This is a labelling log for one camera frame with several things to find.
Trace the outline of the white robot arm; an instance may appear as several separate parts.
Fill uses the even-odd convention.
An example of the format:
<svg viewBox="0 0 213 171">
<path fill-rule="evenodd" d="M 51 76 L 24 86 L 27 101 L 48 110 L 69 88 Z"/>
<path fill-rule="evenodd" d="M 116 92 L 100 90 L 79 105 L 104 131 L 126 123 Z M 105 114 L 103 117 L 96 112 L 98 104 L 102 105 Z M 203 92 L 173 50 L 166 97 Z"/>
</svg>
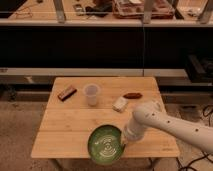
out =
<svg viewBox="0 0 213 171">
<path fill-rule="evenodd" d="M 213 155 L 213 127 L 169 116 L 154 101 L 133 108 L 131 118 L 122 131 L 121 142 L 128 144 L 141 140 L 149 127 L 164 131 Z"/>
</svg>

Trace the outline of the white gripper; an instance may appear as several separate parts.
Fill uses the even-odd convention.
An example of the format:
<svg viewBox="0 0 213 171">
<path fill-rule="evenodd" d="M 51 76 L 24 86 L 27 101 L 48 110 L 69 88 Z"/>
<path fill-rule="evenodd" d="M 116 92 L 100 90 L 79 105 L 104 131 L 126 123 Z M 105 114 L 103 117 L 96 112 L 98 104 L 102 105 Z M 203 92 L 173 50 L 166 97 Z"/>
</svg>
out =
<svg viewBox="0 0 213 171">
<path fill-rule="evenodd" d="M 144 137 L 147 127 L 131 119 L 125 126 L 121 134 L 121 143 L 128 144 L 136 142 Z"/>
</svg>

